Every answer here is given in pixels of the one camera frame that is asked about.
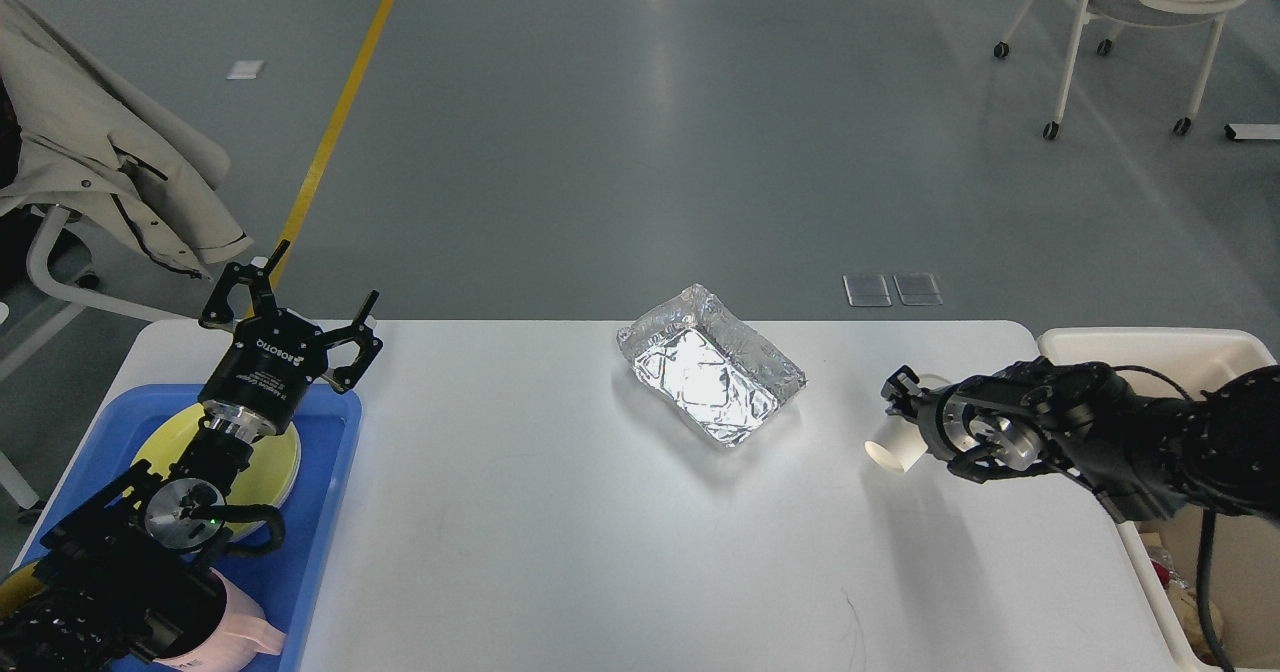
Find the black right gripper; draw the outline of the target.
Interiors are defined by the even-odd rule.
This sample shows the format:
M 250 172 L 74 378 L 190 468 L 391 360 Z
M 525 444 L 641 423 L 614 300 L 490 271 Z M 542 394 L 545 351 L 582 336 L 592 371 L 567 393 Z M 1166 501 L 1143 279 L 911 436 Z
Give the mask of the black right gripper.
M 977 445 L 968 428 L 973 413 L 966 403 L 954 399 L 955 388 L 954 381 L 920 381 L 914 369 L 901 366 L 891 372 L 881 389 L 884 413 L 916 420 L 928 452 L 943 462 Z

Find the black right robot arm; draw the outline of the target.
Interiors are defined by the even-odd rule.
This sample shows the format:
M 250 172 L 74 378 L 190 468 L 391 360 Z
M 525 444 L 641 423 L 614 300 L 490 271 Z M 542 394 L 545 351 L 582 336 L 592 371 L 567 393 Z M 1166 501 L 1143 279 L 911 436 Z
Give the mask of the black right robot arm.
M 1142 397 L 1124 367 L 1038 357 L 989 376 L 929 389 L 904 366 L 881 390 L 887 413 L 911 422 L 925 451 L 972 483 L 1060 474 L 1116 524 L 1202 509 L 1196 566 L 1199 628 L 1233 668 L 1210 608 L 1216 518 L 1279 512 L 1279 381 L 1267 366 L 1190 398 Z

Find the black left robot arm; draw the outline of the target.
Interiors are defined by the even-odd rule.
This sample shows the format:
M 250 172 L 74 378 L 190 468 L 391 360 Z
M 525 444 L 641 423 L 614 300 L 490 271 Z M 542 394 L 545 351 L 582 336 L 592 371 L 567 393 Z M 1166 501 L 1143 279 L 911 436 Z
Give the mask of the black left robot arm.
M 282 508 L 234 502 L 236 484 L 315 381 L 347 393 L 381 349 L 369 321 L 378 292 L 333 330 L 276 303 L 270 276 L 288 250 L 219 276 L 198 323 L 232 340 L 182 453 L 164 470 L 134 461 L 41 538 L 26 582 L 6 580 L 23 598 L 3 603 L 5 671 L 102 671 L 124 657 L 239 671 L 282 653 L 284 634 L 215 567 L 268 558 L 287 540 Z

